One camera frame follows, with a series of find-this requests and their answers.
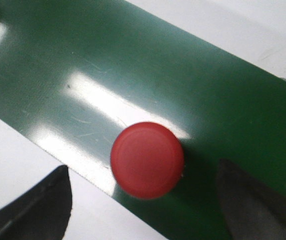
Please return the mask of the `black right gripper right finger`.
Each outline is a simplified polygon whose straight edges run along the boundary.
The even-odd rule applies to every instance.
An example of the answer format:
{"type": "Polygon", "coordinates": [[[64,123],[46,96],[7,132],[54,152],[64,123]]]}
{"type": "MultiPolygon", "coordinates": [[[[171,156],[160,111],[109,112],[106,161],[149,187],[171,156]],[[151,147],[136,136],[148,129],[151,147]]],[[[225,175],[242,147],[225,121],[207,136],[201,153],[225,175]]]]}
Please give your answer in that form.
{"type": "Polygon", "coordinates": [[[219,161],[216,186],[234,240],[286,240],[286,196],[241,169],[219,161]]]}

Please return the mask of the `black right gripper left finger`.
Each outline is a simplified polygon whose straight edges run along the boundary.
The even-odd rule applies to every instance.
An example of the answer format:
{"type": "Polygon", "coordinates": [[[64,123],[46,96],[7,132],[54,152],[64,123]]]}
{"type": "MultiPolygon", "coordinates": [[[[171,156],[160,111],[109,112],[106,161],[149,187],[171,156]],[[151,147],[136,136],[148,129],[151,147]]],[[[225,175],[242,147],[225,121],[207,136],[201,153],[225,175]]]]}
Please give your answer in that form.
{"type": "Polygon", "coordinates": [[[61,240],[72,209],[68,167],[60,165],[0,209],[0,240],[61,240]]]}

